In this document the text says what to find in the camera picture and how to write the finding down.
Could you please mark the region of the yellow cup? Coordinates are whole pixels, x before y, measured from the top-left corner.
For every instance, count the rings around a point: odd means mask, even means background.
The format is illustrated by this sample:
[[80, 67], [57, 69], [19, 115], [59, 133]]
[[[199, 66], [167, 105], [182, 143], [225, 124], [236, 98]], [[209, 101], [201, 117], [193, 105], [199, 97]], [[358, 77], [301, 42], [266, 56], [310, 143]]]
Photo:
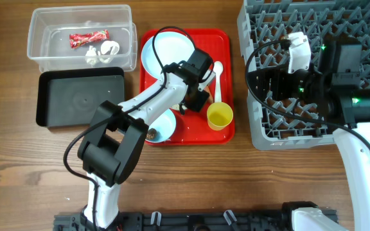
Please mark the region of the yellow cup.
[[210, 129], [223, 130], [233, 120], [232, 108], [224, 102], [212, 103], [207, 109], [207, 123]]

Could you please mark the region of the light blue bowl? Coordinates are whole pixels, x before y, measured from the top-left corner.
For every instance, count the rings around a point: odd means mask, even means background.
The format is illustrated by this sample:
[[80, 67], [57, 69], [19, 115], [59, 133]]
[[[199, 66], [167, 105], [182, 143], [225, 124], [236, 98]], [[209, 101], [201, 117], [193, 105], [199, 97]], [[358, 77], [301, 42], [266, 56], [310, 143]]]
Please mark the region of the light blue bowl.
[[176, 118], [175, 114], [168, 109], [162, 115], [160, 115], [149, 127], [155, 128], [158, 131], [157, 137], [149, 141], [146, 139], [147, 142], [151, 143], [160, 143], [167, 141], [174, 133], [176, 129]]

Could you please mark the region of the white napkin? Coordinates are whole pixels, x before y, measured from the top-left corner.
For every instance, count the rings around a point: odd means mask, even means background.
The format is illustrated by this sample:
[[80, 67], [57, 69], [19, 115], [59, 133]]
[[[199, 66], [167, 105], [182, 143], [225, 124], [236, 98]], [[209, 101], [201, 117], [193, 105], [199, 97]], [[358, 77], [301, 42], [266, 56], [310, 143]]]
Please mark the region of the white napkin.
[[92, 67], [100, 62], [103, 64], [109, 64], [114, 59], [113, 55], [116, 55], [119, 52], [119, 49], [120, 46], [117, 42], [106, 40], [102, 43], [99, 50], [94, 46], [89, 46], [89, 49], [85, 54], [85, 61]]

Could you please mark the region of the red snack wrapper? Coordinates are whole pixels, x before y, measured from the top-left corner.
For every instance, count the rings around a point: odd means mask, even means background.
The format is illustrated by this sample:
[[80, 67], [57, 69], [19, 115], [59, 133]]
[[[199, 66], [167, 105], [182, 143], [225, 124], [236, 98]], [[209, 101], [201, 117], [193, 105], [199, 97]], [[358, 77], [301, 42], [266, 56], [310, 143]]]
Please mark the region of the red snack wrapper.
[[110, 35], [109, 35], [108, 30], [95, 31], [92, 33], [87, 33], [87, 34], [77, 34], [76, 33], [76, 34], [69, 35], [69, 43], [70, 43], [71, 49], [76, 49], [85, 44], [89, 44], [92, 42], [100, 42], [103, 40], [107, 40], [109, 38], [110, 38]]

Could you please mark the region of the green bowl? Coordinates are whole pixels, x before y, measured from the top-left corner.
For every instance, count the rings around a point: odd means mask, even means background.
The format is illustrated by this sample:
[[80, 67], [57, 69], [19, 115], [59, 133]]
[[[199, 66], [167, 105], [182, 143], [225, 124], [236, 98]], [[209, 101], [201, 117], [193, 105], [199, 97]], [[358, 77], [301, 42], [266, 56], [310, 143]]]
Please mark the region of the green bowl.
[[173, 105], [170, 108], [173, 109], [173, 110], [179, 111], [181, 109], [181, 106], [179, 104], [176, 104], [176, 105]]

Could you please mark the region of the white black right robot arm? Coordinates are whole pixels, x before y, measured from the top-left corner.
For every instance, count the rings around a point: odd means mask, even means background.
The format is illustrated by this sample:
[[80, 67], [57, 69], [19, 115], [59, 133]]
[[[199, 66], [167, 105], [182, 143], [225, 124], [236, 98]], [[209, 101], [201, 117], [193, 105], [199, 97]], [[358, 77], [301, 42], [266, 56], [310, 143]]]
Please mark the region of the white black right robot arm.
[[316, 69], [310, 63], [306, 36], [291, 39], [288, 51], [288, 72], [295, 76], [295, 92], [306, 103], [317, 104], [325, 122], [334, 129], [355, 229], [370, 230], [370, 89], [360, 86], [362, 45], [355, 38], [325, 40]]

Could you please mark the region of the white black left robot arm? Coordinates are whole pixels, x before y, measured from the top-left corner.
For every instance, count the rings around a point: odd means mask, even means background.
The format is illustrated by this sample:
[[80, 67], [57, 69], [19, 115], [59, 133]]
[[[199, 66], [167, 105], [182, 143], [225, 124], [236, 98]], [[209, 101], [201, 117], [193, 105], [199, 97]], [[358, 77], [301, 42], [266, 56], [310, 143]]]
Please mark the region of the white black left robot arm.
[[89, 230], [106, 230], [118, 211], [121, 184], [136, 167], [149, 126], [174, 105], [200, 112], [215, 77], [213, 59], [196, 48], [188, 60], [164, 65], [162, 76], [136, 97], [115, 105], [103, 102], [79, 139], [78, 158], [89, 181], [89, 202], [82, 221]]

